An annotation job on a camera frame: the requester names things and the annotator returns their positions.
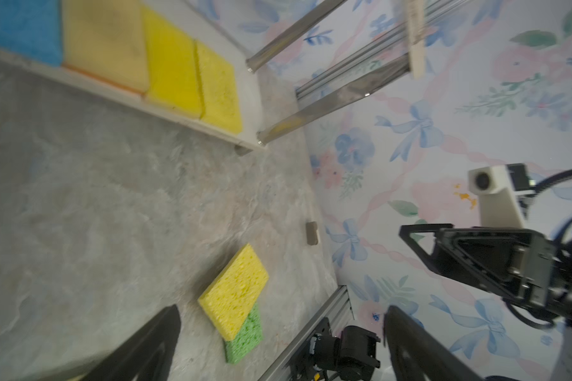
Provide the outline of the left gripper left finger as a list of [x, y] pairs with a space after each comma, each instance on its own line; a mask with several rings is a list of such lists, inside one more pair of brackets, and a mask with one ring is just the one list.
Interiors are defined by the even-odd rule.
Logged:
[[176, 305], [163, 308], [84, 380], [167, 380], [180, 335]]

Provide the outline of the blue sponge front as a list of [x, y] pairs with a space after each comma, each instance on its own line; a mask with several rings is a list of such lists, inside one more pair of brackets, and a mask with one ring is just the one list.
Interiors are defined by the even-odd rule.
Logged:
[[0, 0], [0, 48], [59, 67], [64, 58], [61, 2]]

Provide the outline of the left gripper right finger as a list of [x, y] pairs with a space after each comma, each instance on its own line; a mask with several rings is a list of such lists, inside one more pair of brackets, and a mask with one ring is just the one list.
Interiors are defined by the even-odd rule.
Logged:
[[384, 345], [398, 380], [480, 380], [400, 307], [384, 316]]

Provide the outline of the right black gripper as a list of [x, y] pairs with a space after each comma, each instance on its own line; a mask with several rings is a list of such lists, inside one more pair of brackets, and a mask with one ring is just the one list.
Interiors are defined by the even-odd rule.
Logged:
[[522, 322], [572, 322], [572, 240], [451, 224], [403, 225], [399, 237], [428, 270], [500, 296]]

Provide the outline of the bright yellow scouring sponge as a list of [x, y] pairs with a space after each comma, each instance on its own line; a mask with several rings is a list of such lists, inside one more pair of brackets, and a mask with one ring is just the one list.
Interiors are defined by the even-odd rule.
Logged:
[[149, 67], [148, 103], [186, 117], [203, 112], [195, 41], [147, 6], [142, 8]]

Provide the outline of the green sponge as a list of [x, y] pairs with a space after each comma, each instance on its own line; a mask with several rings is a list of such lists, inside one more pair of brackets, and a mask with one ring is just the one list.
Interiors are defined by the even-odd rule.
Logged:
[[258, 304], [255, 303], [240, 331], [233, 341], [225, 341], [226, 361], [237, 364], [264, 339], [262, 320]]

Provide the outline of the light yellow cellulose sponge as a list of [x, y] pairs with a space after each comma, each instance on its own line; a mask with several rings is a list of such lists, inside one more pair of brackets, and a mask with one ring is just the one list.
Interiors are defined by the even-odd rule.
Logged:
[[246, 244], [200, 295], [198, 304], [222, 339], [236, 338], [268, 281], [265, 266]]

